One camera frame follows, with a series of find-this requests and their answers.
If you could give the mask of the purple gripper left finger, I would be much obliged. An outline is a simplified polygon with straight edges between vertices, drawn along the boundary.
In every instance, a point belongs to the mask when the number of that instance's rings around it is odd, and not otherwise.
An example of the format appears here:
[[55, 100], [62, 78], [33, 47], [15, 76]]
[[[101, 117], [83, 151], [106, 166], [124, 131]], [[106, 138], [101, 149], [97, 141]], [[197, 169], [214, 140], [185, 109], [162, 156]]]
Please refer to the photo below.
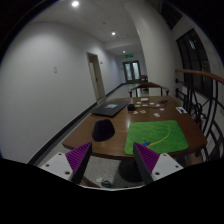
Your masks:
[[92, 143], [88, 142], [68, 152], [66, 158], [73, 171], [72, 182], [79, 184], [92, 154]]

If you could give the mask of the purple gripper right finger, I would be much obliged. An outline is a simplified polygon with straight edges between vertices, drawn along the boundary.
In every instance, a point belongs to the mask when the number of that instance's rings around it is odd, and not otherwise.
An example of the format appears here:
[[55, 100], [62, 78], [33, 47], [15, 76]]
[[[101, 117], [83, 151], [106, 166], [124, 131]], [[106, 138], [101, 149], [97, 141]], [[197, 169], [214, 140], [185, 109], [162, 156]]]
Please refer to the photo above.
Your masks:
[[147, 185], [152, 183], [152, 171], [155, 168], [160, 155], [137, 142], [133, 144], [133, 152], [144, 184]]

